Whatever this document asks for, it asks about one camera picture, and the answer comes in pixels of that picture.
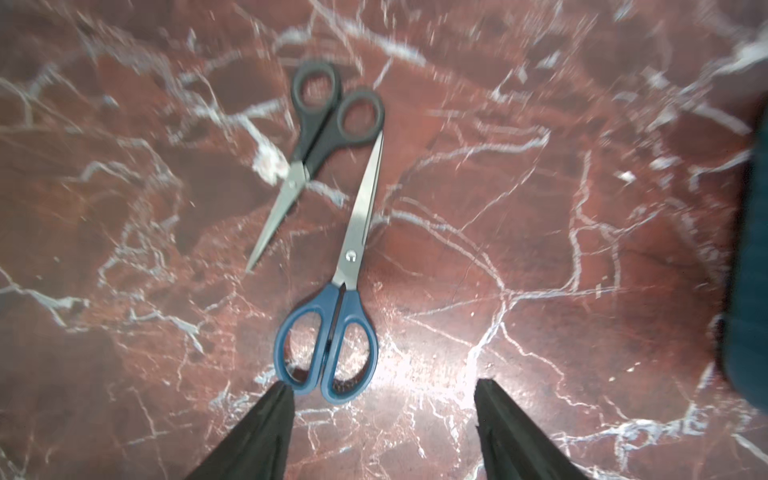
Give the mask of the teal plastic storage box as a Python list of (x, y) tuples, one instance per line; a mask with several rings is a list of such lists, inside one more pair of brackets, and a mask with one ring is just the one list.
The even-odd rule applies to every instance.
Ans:
[(721, 363), (732, 387), (767, 411), (767, 112), (758, 117), (737, 215)]

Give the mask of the small black scissors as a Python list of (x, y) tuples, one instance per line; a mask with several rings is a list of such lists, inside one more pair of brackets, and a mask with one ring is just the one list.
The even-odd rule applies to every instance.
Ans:
[[(311, 105), (303, 98), (304, 84), (314, 77), (330, 82), (329, 95), (320, 105)], [(373, 143), (383, 130), (385, 107), (378, 93), (370, 88), (358, 88), (345, 94), (340, 74), (329, 62), (308, 60), (302, 63), (293, 76), (291, 99), (300, 123), (298, 142), (291, 155), (288, 175), (249, 256), (247, 272), (261, 258), (294, 202), (324, 161), (341, 148)], [(374, 113), (371, 127), (360, 133), (344, 126), (348, 110), (357, 104), (371, 106)]]

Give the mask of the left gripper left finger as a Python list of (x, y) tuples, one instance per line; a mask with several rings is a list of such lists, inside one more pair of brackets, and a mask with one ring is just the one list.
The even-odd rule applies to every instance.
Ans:
[(283, 479), (294, 416), (293, 389), (275, 382), (188, 477)]

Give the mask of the blue handled scissors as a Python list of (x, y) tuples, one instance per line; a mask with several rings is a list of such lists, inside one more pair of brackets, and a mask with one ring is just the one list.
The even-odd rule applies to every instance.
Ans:
[[(374, 142), (366, 170), (355, 198), (340, 256), (331, 281), (313, 298), (292, 311), (277, 331), (273, 362), (278, 379), (295, 394), (306, 395), (315, 388), (331, 404), (342, 405), (358, 397), (370, 384), (378, 362), (379, 346), (372, 322), (366, 316), (358, 278), (373, 217), (373, 204), (382, 160), (383, 135)], [(297, 320), (314, 313), (320, 318), (306, 378), (299, 381), (289, 372), (285, 359), (290, 330)], [(334, 386), (343, 340), (348, 328), (360, 327), (368, 340), (368, 359), (361, 378), (341, 391)]]

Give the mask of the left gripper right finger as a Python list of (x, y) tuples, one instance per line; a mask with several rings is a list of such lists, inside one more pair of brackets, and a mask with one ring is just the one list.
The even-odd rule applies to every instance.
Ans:
[(474, 400), (484, 468), (489, 479), (585, 477), (497, 382), (478, 380)]

